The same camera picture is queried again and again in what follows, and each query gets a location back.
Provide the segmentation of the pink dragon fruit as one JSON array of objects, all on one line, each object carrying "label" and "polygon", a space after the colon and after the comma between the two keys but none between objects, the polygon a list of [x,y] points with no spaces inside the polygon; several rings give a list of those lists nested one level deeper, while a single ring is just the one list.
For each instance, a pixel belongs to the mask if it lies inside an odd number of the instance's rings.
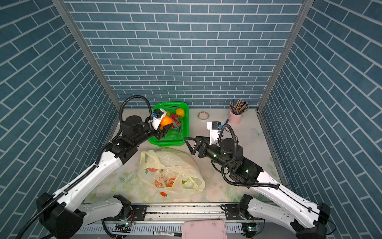
[{"label": "pink dragon fruit", "polygon": [[170,118],[173,120],[172,128],[176,129],[179,134],[182,134],[181,120],[177,114],[171,114]]}]

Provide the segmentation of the yellowish plastic bag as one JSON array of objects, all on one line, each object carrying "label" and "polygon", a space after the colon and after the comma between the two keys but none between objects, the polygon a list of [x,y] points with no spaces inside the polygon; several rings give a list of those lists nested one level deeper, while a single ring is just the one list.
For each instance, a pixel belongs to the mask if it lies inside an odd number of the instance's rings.
[{"label": "yellowish plastic bag", "polygon": [[202,192],[206,186],[195,161],[168,147],[142,152],[137,175],[149,187],[171,197]]}]

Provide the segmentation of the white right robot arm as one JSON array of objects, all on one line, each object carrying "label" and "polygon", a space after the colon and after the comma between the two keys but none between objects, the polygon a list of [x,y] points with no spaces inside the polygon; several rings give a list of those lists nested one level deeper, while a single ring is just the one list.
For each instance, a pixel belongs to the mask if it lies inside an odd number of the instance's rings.
[{"label": "white right robot arm", "polygon": [[330,220],[330,206],[325,203],[313,203],[300,197],[281,185],[261,166],[244,157],[243,148],[233,128],[225,124],[215,126],[208,123],[210,137],[185,137],[184,141],[192,155],[209,158],[212,164],[220,165],[219,173],[229,185],[249,188],[258,192],[273,204],[264,203],[250,195],[243,195],[238,211],[243,217],[262,218],[278,224],[299,239],[325,239],[337,231],[327,230]]}]

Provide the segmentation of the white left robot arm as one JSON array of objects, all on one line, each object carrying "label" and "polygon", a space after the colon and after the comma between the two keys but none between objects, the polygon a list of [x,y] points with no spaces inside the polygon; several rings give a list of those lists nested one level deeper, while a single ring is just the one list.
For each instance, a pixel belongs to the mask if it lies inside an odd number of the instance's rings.
[{"label": "white left robot arm", "polygon": [[[122,117],[125,105],[133,99],[143,99],[146,102],[149,116],[145,120],[137,115],[125,119]],[[95,163],[53,194],[40,195],[36,201],[37,213],[16,237],[21,239],[35,221],[39,221],[49,231],[48,239],[69,239],[82,227],[106,218],[129,220],[133,214],[131,202],[121,195],[93,204],[83,204],[83,201],[104,179],[137,153],[142,143],[152,137],[162,139],[166,136],[170,129],[163,123],[166,114],[164,109],[153,110],[144,96],[127,98],[118,112],[119,131],[101,148]]]}]

